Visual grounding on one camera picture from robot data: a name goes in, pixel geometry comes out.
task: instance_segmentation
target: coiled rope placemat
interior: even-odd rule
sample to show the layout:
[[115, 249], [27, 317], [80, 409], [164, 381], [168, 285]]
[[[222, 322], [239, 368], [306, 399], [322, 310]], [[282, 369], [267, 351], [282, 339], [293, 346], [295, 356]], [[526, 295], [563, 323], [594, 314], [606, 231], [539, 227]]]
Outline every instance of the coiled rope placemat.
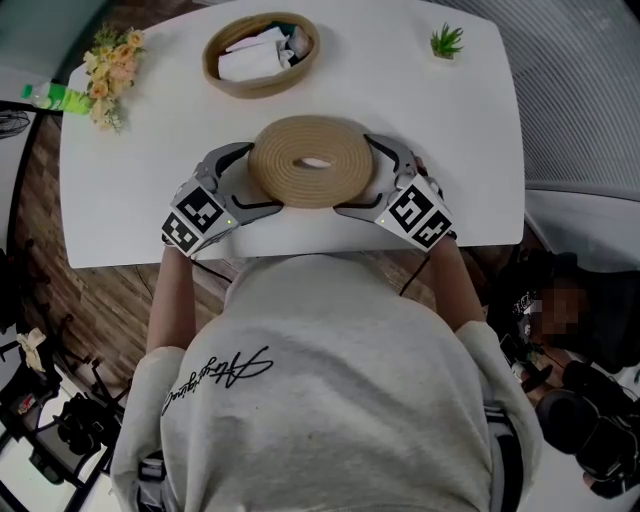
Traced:
[[[303, 162], [330, 164], [316, 168]], [[360, 195], [373, 176], [362, 134], [344, 122], [296, 116], [267, 126], [249, 154], [249, 173], [274, 199], [295, 208], [330, 208]]]

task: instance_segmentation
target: small green plant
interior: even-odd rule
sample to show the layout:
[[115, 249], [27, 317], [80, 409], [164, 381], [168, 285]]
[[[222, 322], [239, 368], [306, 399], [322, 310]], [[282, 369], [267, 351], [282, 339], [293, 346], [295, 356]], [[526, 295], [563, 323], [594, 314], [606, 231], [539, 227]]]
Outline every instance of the small green plant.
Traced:
[[433, 50], [433, 54], [441, 59], [452, 60], [453, 56], [464, 48], [464, 46], [456, 46], [460, 42], [461, 36], [461, 28], [451, 30], [449, 25], [445, 23], [442, 26], [440, 34], [437, 32], [431, 34], [431, 49]]

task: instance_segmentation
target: plastic bottle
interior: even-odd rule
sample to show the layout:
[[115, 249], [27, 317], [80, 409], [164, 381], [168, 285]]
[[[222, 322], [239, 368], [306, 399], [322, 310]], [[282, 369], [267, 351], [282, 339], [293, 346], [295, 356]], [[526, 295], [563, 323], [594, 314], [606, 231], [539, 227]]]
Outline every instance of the plastic bottle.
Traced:
[[88, 114], [91, 110], [91, 99], [86, 94], [51, 82], [35, 87], [26, 85], [22, 97], [46, 110], [64, 110], [74, 114]]

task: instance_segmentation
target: sleeve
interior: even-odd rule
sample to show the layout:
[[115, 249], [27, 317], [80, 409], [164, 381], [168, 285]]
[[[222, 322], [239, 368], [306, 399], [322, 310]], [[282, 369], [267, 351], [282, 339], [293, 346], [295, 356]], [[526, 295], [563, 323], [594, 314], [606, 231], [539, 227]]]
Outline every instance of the sleeve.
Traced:
[[136, 368], [111, 462], [111, 481], [124, 512], [137, 512], [140, 461], [162, 449], [162, 406], [178, 378], [184, 354], [177, 347], [158, 348]]
[[493, 400], [504, 407], [516, 429], [524, 462], [524, 497], [531, 489], [542, 455], [542, 429], [533, 406], [511, 373], [498, 336], [486, 322], [467, 322], [456, 336], [478, 366]]

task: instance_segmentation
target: white table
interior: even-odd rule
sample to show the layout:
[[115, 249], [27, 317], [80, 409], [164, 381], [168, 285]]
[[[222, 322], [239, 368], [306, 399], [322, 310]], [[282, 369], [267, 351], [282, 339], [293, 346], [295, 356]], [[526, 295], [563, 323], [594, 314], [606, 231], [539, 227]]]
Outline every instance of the white table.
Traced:
[[[308, 17], [320, 31], [321, 52], [305, 80], [261, 100], [233, 99], [206, 82], [200, 56], [215, 32], [242, 16], [282, 10]], [[431, 33], [444, 22], [464, 29], [465, 48], [452, 68], [428, 58]], [[129, 130], [117, 136], [88, 118], [64, 116], [61, 200], [72, 267], [160, 261], [169, 201], [206, 153], [301, 114], [349, 118], [405, 141], [440, 181], [461, 245], [521, 240], [520, 120], [493, 23], [418, 0], [237, 0], [146, 34], [148, 54], [126, 102]], [[75, 70], [70, 87], [86, 83], [84, 68]], [[381, 160], [372, 191], [391, 182], [391, 166]], [[244, 172], [229, 173], [222, 188], [242, 182]], [[285, 208], [199, 258], [404, 247], [378, 226], [331, 209]]]

